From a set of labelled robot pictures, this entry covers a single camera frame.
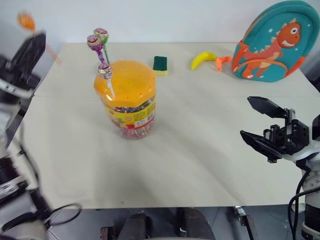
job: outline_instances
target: backpack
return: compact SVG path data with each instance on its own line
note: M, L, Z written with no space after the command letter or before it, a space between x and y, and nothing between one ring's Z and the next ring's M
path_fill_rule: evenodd
M237 44L232 70L238 78L275 82L306 60L318 33L317 12L306 2L279 2L263 11Z

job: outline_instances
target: dinosaur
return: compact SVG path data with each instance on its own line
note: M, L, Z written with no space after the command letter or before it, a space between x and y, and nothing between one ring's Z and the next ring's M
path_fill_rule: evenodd
M258 78L263 78L263 72L268 70L269 66L272 64L270 61L275 61L278 57L283 56L282 48L290 49L297 45L300 41L300 24L296 22L296 19L292 19L289 24L284 23L281 30L276 33L277 37L271 38L271 45L266 45L259 52L251 52L248 48L244 52L243 57L246 60L263 60L268 61L256 61L250 62L246 65L242 73L242 77L245 79L254 78L253 70L259 69L255 76Z

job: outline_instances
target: backpack strap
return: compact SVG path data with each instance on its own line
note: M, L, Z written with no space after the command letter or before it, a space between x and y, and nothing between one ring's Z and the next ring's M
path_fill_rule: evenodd
M292 74L295 70L297 70L306 60L307 58L305 56L301 56L299 60L295 63L295 65L286 73L285 77Z
M219 72L222 72L222 63L227 63L232 61L232 56L221 56L215 60L216 68Z
M244 53L247 51L249 47L247 44L244 44L242 40L238 42L238 46L240 46L240 49L233 59L232 66L231 66L232 70L234 70L238 66L239 61L241 60L242 56L244 55Z

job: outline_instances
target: banana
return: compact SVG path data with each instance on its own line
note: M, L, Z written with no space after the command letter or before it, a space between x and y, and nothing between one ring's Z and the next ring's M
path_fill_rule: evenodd
M191 69L196 69L200 63L204 61L215 61L217 59L217 56L213 52L204 51L200 54L198 54L191 63Z

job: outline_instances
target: white wall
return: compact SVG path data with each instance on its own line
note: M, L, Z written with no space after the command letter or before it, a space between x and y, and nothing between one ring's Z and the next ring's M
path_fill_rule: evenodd
M264 9L280 0L0 0L0 52L12 57L28 34L17 14L30 12L47 43L85 42L97 27L110 42L238 42ZM320 13L320 0L306 0ZM318 38L313 55L320 54ZM45 75L46 53L36 70ZM310 71L314 60L304 66Z

